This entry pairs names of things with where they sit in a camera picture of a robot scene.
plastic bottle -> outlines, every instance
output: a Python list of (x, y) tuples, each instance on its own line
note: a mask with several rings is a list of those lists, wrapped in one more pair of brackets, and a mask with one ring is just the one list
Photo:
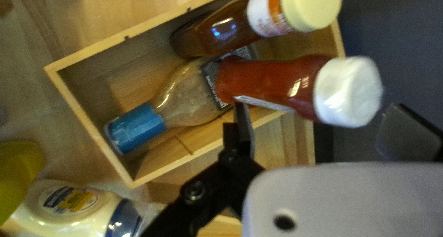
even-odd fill
[(137, 237), (162, 208), (161, 204), (43, 179), (29, 186), (25, 200), (2, 228), (14, 236)]
[(17, 209), (26, 188), (45, 166), (45, 157), (34, 141), (0, 143), (0, 225)]
[(291, 61), (221, 62), (216, 87), (219, 98), (290, 112), (306, 119), (356, 128), (379, 110), (383, 93), (377, 66), (369, 57), (321, 55)]
[(171, 45), (182, 58), (215, 57), (262, 37), (325, 28), (340, 7), (341, 0), (233, 0), (183, 25)]
[(199, 58), (174, 70), (149, 101), (105, 125), (114, 148), (129, 153), (166, 129), (207, 123), (219, 110), (199, 70), (210, 59)]

wooden table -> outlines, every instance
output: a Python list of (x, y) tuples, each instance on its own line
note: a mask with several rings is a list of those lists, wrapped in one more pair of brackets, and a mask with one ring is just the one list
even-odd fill
[[(43, 67), (190, 1), (12, 0), (14, 8), (0, 18), (0, 101), (10, 115), (9, 122), (0, 126), (0, 141), (32, 139), (39, 142), (49, 164), (45, 170), (47, 177), (140, 198), (143, 188), (136, 191), (126, 188), (49, 81)], [(342, 45), (337, 46), (337, 52), (344, 55)], [(296, 146), (285, 145), (282, 132), (287, 131), (287, 120), (295, 121), (300, 130), (291, 129), (297, 139)], [(314, 163), (311, 122), (286, 114), (260, 126), (255, 133), (256, 159), (266, 168)], [(295, 154), (289, 156), (288, 150), (295, 150)], [(158, 177), (150, 186), (181, 184), (215, 157), (216, 153), (197, 158)], [(161, 191), (152, 198), (161, 199)], [(236, 225), (233, 231), (238, 234), (238, 224), (230, 219), (220, 222), (223, 223), (217, 227)]]

red sauce bottle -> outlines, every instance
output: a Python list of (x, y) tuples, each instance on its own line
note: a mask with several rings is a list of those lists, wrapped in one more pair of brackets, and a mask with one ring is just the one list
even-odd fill
[(374, 117), (383, 88), (368, 57), (269, 61), (232, 56), (221, 63), (216, 91), (226, 103), (297, 112), (316, 122), (355, 128)]

ketchup bottle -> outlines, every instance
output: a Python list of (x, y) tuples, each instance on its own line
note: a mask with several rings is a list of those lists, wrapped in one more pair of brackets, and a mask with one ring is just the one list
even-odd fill
[(379, 110), (383, 87), (369, 57), (254, 61), (230, 56), (221, 62), (216, 92), (229, 104), (240, 101), (356, 128), (368, 124)]
[(219, 56), (262, 37), (310, 32), (337, 17), (341, 0), (233, 0), (171, 35), (182, 58)]

glass bottle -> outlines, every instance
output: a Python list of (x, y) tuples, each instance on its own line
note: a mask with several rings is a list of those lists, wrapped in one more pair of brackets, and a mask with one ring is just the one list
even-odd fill
[(182, 58), (219, 56), (262, 37), (310, 32), (331, 24), (341, 0), (233, 0), (171, 35)]
[(121, 155), (142, 145), (166, 129), (207, 123), (219, 110), (200, 74), (210, 58), (198, 58), (174, 70), (156, 95), (105, 125), (105, 132)]
[(356, 128), (380, 107), (383, 87), (369, 57), (309, 55), (291, 61), (229, 56), (216, 81), (219, 98), (290, 112), (316, 122)]

